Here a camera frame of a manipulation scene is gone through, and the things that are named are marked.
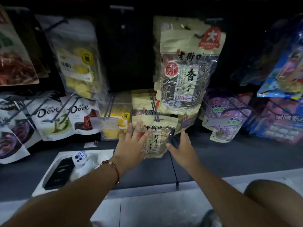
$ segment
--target person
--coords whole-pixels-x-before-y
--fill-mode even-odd
[[[90,217],[119,177],[144,159],[146,152],[141,149],[152,131],[138,140],[141,124],[138,121],[133,135],[131,123],[125,138],[123,132],[120,134],[109,159],[116,167],[102,164],[58,191],[30,199],[2,227],[89,226]],[[179,148],[171,144],[167,148],[199,185],[225,227],[302,226],[303,198],[286,185],[258,180],[245,194],[240,193],[203,167],[184,129]]]

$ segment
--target hand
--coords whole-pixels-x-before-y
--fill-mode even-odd
[[[188,134],[185,133],[184,128],[181,130],[181,140],[179,148],[176,149],[172,144],[167,143],[166,147],[172,153],[172,156],[180,166],[186,171],[190,171],[192,168],[200,165],[200,160],[196,155],[195,149],[192,147]]]
[[[141,124],[142,121],[138,120],[133,136],[131,136],[132,123],[128,124],[125,139],[123,130],[119,135],[119,142],[110,161],[116,164],[120,175],[125,174],[125,172],[138,165],[147,154],[146,151],[142,152],[141,149],[152,130],[148,129],[138,140]]]

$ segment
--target leg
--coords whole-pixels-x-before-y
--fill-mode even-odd
[[[248,185],[244,194],[291,226],[302,226],[303,198],[287,185],[270,180],[256,180]]]

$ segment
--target person's left hand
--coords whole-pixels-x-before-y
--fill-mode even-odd
[[[120,175],[123,175],[126,171],[138,165],[147,154],[146,151],[142,152],[141,149],[151,134],[152,130],[148,129],[148,131],[140,138],[140,140],[138,140],[141,124],[142,121],[139,120],[134,130],[134,134],[131,136],[132,123],[129,123],[125,139],[124,131],[121,130],[116,150],[110,159],[110,161],[116,164],[117,170],[119,171]]]

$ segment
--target person's right hand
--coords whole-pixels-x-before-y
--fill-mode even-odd
[[[180,166],[182,166],[186,171],[189,171],[191,168],[200,164],[200,160],[196,155],[195,149],[192,147],[188,134],[185,133],[184,128],[181,130],[179,148],[174,148],[170,143],[167,143],[166,147],[172,153],[172,156],[176,162],[180,164]]]

